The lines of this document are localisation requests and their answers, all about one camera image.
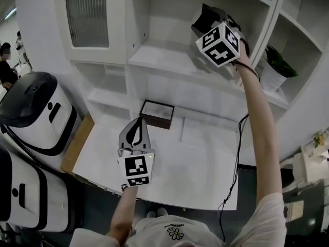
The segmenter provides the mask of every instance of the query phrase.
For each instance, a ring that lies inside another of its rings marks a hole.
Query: frosted glass cabinet door
[[[68,60],[126,64],[125,0],[55,0]]]

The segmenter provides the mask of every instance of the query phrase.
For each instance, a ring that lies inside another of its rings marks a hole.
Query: shoe
[[[147,214],[146,217],[147,217],[147,218],[156,218],[156,213],[155,213],[155,211],[150,211],[150,212]]]
[[[158,208],[158,210],[156,211],[158,217],[161,217],[161,216],[167,216],[168,215],[168,212],[166,211],[165,208]]]

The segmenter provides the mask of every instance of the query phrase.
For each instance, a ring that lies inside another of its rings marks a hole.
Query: hand
[[[240,40],[240,57],[237,59],[237,61],[251,67],[250,60],[246,53],[246,45],[242,40]]]

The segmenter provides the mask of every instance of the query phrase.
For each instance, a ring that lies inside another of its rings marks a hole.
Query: green plant
[[[265,49],[267,55],[267,63],[280,75],[285,78],[292,78],[298,76],[297,72],[285,62],[281,54],[272,46],[267,45]]]

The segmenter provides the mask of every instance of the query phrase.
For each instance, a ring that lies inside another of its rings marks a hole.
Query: wooden edge
[[[61,169],[69,174],[73,174],[73,168],[78,160],[78,157],[80,155],[80,152],[94,127],[95,123],[91,117],[91,115],[88,113],[83,121],[81,122],[76,134],[74,135],[74,138],[69,145],[65,157],[61,164]]]

